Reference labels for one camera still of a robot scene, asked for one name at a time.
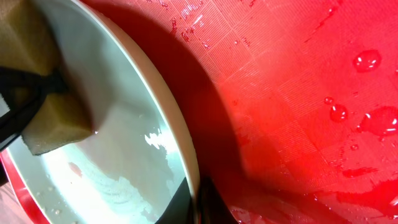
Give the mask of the pale green plate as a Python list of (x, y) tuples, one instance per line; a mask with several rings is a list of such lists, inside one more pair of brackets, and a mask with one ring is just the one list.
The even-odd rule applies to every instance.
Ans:
[(17, 138), (1, 161), (34, 223), (156, 223), (184, 178), (200, 177), (182, 113), (154, 64), (113, 21), (80, 1), (32, 1), (52, 31), (92, 134), (33, 155)]

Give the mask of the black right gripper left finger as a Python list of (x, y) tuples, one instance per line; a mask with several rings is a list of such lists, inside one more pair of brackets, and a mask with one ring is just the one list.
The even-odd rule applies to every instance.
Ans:
[(165, 212), (155, 224), (193, 224), (193, 205), (187, 179), (184, 178)]

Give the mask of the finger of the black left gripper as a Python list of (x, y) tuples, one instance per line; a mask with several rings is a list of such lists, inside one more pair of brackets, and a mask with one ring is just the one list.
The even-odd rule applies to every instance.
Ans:
[(11, 104), (1, 116), (1, 150), (13, 143), (31, 122), (52, 93), (66, 93), (61, 71), (56, 68), (50, 75), (1, 67), (1, 94)]

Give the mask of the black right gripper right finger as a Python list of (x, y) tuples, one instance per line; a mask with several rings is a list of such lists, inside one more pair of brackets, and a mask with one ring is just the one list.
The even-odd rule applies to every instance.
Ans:
[(209, 177), (201, 180), (198, 208), (201, 224), (238, 224)]

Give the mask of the green yellow sponge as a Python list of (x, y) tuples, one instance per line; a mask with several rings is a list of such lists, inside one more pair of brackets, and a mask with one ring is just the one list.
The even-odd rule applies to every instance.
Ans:
[(45, 154), (89, 137), (86, 107), (68, 83), (52, 31), (32, 1), (1, 1), (1, 149), (22, 138)]

